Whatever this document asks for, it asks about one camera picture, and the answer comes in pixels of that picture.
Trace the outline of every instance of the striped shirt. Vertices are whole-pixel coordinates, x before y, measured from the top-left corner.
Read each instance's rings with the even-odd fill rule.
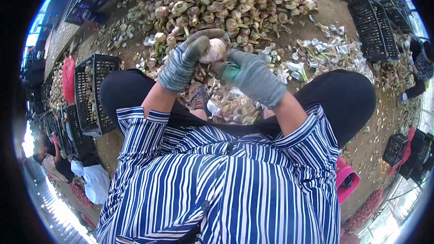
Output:
[[[125,143],[97,240],[176,243],[339,243],[339,150],[321,106],[277,139],[211,127],[167,127],[169,113],[117,111]]]

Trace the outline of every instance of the woman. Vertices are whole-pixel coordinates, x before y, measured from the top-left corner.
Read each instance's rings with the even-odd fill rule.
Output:
[[[434,75],[434,50],[432,44],[429,41],[422,42],[417,37],[413,37],[413,39],[412,41],[410,35],[408,36],[408,42],[411,41],[410,65],[413,70],[415,85],[399,95],[398,106],[401,106],[404,100],[423,94],[425,92],[425,84]]]
[[[74,173],[71,171],[71,163],[60,156],[59,139],[51,137],[52,142],[42,145],[46,148],[44,152],[41,148],[35,149],[33,158],[55,179],[62,182],[71,183]]]

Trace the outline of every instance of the gray work glove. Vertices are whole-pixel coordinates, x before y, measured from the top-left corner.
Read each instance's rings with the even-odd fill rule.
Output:
[[[257,101],[269,109],[274,109],[286,92],[283,84],[275,74],[267,67],[265,62],[252,53],[245,53],[231,49],[229,62],[233,62],[239,68],[234,71],[233,64],[227,65],[221,77],[238,87],[245,95]]]
[[[191,35],[176,47],[169,56],[163,70],[158,75],[158,82],[174,93],[182,93],[191,81],[196,60],[202,57],[210,46],[210,39],[222,38],[224,30],[205,29]]]

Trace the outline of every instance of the person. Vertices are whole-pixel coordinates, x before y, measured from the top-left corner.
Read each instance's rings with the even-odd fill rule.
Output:
[[[429,41],[422,42],[416,36],[408,36],[410,42],[410,65],[415,79],[415,85],[401,93],[397,106],[402,106],[405,100],[415,98],[425,92],[426,83],[434,76],[434,48]]]
[[[53,144],[45,144],[46,151],[42,147],[35,148],[33,159],[39,163],[44,169],[57,181],[72,182],[74,173],[71,171],[71,163],[69,160],[63,159],[60,156],[59,139],[52,136]]]
[[[104,112],[125,136],[97,227],[98,243],[338,243],[335,188],[342,148],[372,116],[363,75],[325,73],[295,95],[257,55],[230,50],[213,70],[269,110],[247,126],[206,121],[176,101],[221,29],[201,30],[168,58],[157,82],[139,70],[109,74]]]

